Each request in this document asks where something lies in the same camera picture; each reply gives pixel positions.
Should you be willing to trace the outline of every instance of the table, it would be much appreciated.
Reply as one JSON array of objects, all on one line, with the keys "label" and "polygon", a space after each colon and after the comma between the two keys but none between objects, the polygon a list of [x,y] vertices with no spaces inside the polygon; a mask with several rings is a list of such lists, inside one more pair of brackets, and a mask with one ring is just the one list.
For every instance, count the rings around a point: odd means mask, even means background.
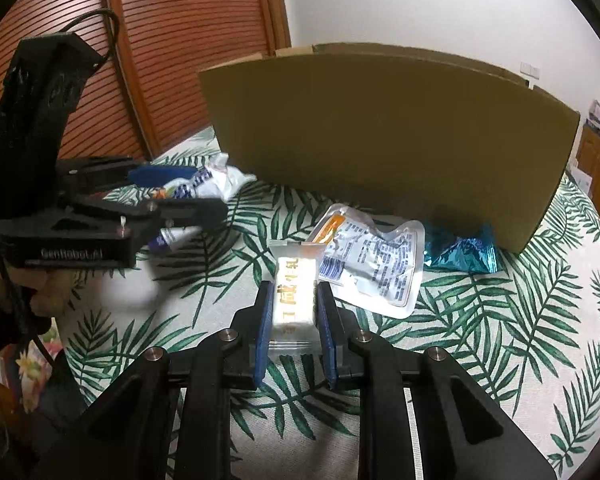
[{"label": "table", "polygon": [[[218,151],[208,128],[155,164],[202,166]],[[134,203],[147,192],[109,197]],[[304,240],[330,204],[254,182],[229,204],[226,228],[159,258],[142,251],[135,269],[82,272],[58,326],[86,400],[145,348],[188,348],[228,326],[274,272],[267,240]],[[600,437],[600,218],[565,175],[525,251],[500,258],[504,270],[488,276],[425,272],[405,320],[343,306],[396,346],[446,348],[568,478]],[[280,356],[259,391],[232,393],[236,476],[356,478],[359,398],[324,384],[315,358]]]}]

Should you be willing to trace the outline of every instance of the yellow flower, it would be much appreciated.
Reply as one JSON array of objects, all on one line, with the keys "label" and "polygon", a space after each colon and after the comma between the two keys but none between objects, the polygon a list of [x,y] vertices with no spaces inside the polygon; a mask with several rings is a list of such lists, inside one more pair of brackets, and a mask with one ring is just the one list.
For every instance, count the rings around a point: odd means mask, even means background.
[{"label": "yellow flower", "polygon": [[16,359],[16,364],[18,365],[18,373],[20,377],[26,374],[26,376],[32,381],[40,378],[40,364],[35,362],[33,359],[30,359],[26,352],[20,352],[20,358]]}]

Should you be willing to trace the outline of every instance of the white wall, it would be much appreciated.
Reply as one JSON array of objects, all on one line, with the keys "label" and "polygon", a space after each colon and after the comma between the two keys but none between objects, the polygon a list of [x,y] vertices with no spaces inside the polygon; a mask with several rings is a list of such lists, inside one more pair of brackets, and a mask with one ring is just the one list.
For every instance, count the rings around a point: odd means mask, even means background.
[{"label": "white wall", "polygon": [[[472,57],[532,80],[582,114],[600,101],[600,40],[571,0],[285,0],[294,46],[373,41]],[[572,161],[579,143],[576,138]]]}]

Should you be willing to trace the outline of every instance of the wall outlet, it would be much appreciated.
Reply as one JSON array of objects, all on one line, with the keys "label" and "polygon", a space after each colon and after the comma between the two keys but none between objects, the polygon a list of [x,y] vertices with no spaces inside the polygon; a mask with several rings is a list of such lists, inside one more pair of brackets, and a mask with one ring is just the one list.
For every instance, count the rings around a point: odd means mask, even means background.
[{"label": "wall outlet", "polygon": [[534,79],[540,79],[540,69],[524,61],[520,63],[520,72]]}]

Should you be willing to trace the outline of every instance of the barcode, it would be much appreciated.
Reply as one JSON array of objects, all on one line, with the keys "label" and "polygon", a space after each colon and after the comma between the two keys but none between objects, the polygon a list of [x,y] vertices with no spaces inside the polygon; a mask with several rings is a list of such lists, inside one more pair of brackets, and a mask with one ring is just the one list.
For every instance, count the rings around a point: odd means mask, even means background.
[{"label": "barcode", "polygon": [[320,264],[318,274],[327,280],[339,280],[343,270],[344,262],[342,260],[325,256]]}]

